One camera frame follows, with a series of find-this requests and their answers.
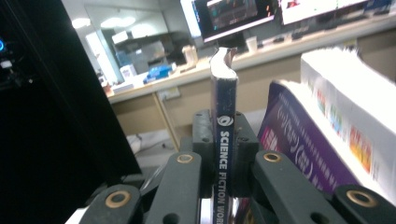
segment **stack of books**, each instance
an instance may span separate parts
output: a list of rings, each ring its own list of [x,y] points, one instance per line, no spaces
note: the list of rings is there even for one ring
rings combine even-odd
[[[396,204],[394,83],[355,51],[303,54],[302,83],[270,86],[259,138],[278,150],[318,188],[359,184]]]

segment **desk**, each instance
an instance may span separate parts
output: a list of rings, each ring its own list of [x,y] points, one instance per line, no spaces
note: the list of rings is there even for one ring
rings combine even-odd
[[[393,49],[396,45],[393,40],[395,27],[396,15],[391,12],[389,15],[377,16],[333,30],[306,35],[295,41],[287,36],[283,43],[264,46],[255,53],[237,55],[232,65],[232,69],[237,72],[240,78],[237,109],[241,112],[248,112],[265,108],[268,85],[273,79],[284,78],[299,81],[301,53],[356,38],[360,41],[363,54],[370,53],[364,52],[364,47],[361,46],[361,40],[365,38],[374,40],[374,42],[366,41],[370,45],[378,43],[384,50]],[[391,31],[391,33],[385,33],[386,37],[376,36],[377,33],[387,31]],[[383,46],[384,38],[389,44],[385,47]],[[393,60],[393,58],[394,54],[393,57],[384,57],[386,61]],[[203,59],[195,69],[181,74],[176,71],[169,78],[157,80],[144,87],[120,92],[109,96],[108,100],[112,104],[125,134],[166,128],[171,137],[175,139],[174,141],[177,141],[183,135],[178,134],[180,132],[178,129],[192,123],[193,113],[210,107],[209,78],[208,60]],[[181,97],[160,101],[156,92],[173,87],[179,87]]]

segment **screw hole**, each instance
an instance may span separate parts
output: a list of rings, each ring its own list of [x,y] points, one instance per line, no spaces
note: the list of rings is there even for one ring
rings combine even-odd
[[[131,194],[126,190],[118,190],[106,198],[106,206],[109,208],[123,207],[131,200]]]
[[[163,224],[177,224],[178,223],[178,215],[171,213],[166,215],[163,218]]]
[[[323,216],[321,213],[313,213],[311,214],[311,219],[317,224],[328,224],[330,223],[329,219]]]
[[[363,207],[375,207],[377,205],[376,199],[371,195],[359,190],[349,190],[346,196],[350,201]]]
[[[264,154],[264,159],[271,162],[279,162],[281,157],[275,153]]]
[[[194,157],[189,154],[183,154],[177,157],[177,161],[180,163],[190,163]]]

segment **computer tower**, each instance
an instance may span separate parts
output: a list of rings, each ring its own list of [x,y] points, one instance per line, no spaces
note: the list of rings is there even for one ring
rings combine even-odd
[[[0,223],[65,223],[140,174],[62,1],[0,0]]]

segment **computer monitor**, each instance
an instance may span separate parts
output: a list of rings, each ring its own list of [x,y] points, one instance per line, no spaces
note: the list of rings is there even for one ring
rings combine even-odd
[[[279,0],[283,24],[313,18],[335,10],[350,7],[368,0]]]
[[[272,21],[271,0],[195,0],[192,2],[204,42]]]
[[[196,20],[195,11],[193,8],[194,0],[180,0],[181,7],[183,9],[184,17],[186,18],[187,25],[189,26],[190,35],[192,38],[201,36],[201,30],[199,29],[198,21]]]

